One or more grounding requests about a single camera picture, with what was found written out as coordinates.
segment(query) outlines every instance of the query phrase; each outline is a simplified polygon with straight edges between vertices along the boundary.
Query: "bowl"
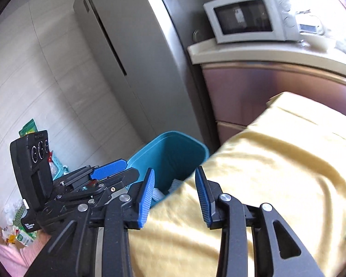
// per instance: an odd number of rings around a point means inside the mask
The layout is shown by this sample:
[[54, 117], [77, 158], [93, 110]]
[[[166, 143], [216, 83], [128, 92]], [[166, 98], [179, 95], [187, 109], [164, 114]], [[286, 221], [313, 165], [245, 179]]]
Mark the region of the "bowl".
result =
[[336, 40], [322, 35], [312, 33], [300, 33], [301, 39], [306, 41], [312, 48], [327, 52], [329, 49], [336, 47]]

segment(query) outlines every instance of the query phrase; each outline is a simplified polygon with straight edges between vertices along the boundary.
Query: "microwave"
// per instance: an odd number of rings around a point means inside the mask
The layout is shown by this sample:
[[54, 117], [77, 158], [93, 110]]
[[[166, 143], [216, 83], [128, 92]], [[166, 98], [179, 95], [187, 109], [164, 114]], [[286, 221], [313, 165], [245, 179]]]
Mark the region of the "microwave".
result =
[[204, 9], [218, 43], [301, 40], [290, 0], [214, 0]]

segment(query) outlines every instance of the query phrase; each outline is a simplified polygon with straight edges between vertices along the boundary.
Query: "yellow cloth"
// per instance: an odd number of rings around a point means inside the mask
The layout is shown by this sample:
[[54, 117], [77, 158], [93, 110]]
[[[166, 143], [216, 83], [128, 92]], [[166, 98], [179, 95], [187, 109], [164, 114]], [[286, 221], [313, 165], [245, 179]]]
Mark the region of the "yellow cloth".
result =
[[[313, 255], [326, 277], [346, 263], [346, 117], [283, 93], [203, 168], [207, 179], [242, 203], [271, 203]], [[216, 276], [221, 231], [203, 221], [194, 177], [129, 232], [136, 277]], [[248, 230], [249, 276], [254, 276]]]

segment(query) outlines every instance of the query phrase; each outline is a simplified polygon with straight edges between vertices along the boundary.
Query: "blue gripper pad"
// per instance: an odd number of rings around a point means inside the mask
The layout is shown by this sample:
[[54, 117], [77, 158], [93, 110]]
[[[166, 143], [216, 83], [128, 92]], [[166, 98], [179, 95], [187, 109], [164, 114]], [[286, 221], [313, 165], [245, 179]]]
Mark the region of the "blue gripper pad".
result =
[[127, 162], [124, 159], [119, 159], [95, 169], [90, 177], [91, 179], [102, 180], [106, 177], [120, 173], [126, 168]]
[[211, 217], [211, 204], [209, 201], [209, 196], [205, 188], [204, 182], [207, 182], [206, 177], [201, 175], [201, 172], [197, 168], [195, 170], [195, 184], [198, 194], [198, 199], [200, 201], [201, 212], [203, 213], [203, 219], [208, 227], [211, 226], [213, 220]]
[[145, 179], [143, 180], [143, 185], [141, 187], [142, 195], [140, 200], [137, 201], [138, 206], [138, 227], [142, 228], [147, 219], [150, 210], [150, 204], [152, 199], [152, 192], [155, 186], [155, 172], [152, 168], [149, 168]]

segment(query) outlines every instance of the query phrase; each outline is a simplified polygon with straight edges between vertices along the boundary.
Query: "trash can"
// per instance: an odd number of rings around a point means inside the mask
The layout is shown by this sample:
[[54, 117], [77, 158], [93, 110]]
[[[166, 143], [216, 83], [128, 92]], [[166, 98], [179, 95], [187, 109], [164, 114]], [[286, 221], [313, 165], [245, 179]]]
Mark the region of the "trash can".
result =
[[138, 151], [128, 161], [142, 181], [148, 168], [155, 171], [155, 188], [168, 195], [173, 179], [185, 180], [209, 158], [209, 149], [198, 140], [178, 131], [165, 132]]

